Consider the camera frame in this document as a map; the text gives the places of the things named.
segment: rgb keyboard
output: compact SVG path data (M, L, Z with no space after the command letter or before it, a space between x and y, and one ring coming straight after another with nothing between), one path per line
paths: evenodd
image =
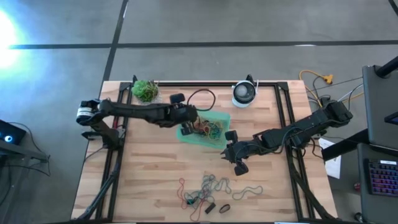
M398 197L397 164L396 161L365 160L370 194Z

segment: wooden tabletop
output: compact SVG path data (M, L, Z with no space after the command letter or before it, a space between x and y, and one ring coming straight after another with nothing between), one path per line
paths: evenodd
M311 114L304 84L302 81L287 81L296 120ZM101 99L116 101L120 82L104 82ZM169 96L183 93L186 98L198 87L161 87L163 102ZM280 128L275 92L271 87L259 87L259 93L247 108L237 108L231 101L230 87L211 87L216 95L214 111L231 115L230 130L237 130L239 140L250 140L254 133ZM191 99L191 104L206 108L212 103L212 96L200 92ZM282 93L285 117L287 108ZM111 125L113 118L105 119ZM286 162L286 155L268 154L251 156L245 163L249 172L235 176L234 165L220 159L222 149L179 142L176 128L159 128L143 120L130 119L126 133L123 163L119 179L118 196L115 204L114 222L190 222L193 208L181 209L177 197L179 178L185 179L184 192L200 190L204 175L214 174L217 179L227 177L233 192L240 192L246 186L261 185L261 195L247 193L242 200L233 200L231 194L215 192L216 207L205 214L209 204L204 203L199 222L273 222L297 221L292 186ZM87 155L101 147L100 141L90 142ZM320 203L333 216L336 208L326 176L323 161L307 148L304 157L310 188ZM76 195L72 218L81 215L92 202L101 186L106 150L90 157L83 166L80 184ZM307 214L303 193L300 198L304 214ZM231 210L220 214L224 204ZM103 214L106 216L108 204ZM198 212L192 216L197 219Z

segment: concrete floor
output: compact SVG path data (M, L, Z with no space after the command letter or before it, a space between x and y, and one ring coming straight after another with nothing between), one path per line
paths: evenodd
M5 0L0 10L14 25L12 44L109 44L121 4ZM130 0L119 42L394 40L397 23L387 0ZM397 52L398 45L118 49L110 80L130 80L133 74L154 80L239 80L248 73L256 79L289 80L310 69L334 74L338 83L360 77L362 66L384 64ZM109 49L5 54L0 61L16 60L0 67L0 94L6 96L0 99L0 119L28 125L37 144L51 154L52 171L50 178L30 172L11 223L68 220L87 146L80 136L83 128L75 122L76 109L81 100L98 96ZM305 76L308 85L313 79ZM361 82L324 88L319 94L338 99ZM324 84L318 81L317 86ZM344 138L366 128L363 97L352 101L351 111L352 122L328 135ZM353 161L356 152L344 155L341 179L330 179L344 220L361 209L352 190L359 178Z

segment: small potted plant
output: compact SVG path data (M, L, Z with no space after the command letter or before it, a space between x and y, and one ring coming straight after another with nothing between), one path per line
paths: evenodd
M137 97L141 104L159 102L159 87L153 80L137 80L134 82L132 94Z

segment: light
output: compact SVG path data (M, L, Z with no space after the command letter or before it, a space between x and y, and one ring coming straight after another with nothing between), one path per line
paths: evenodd
M17 36L14 25L7 14L0 11L0 68L12 65L19 54L18 50L8 49L10 45L16 44Z
M12 142L12 136L4 137L5 142Z

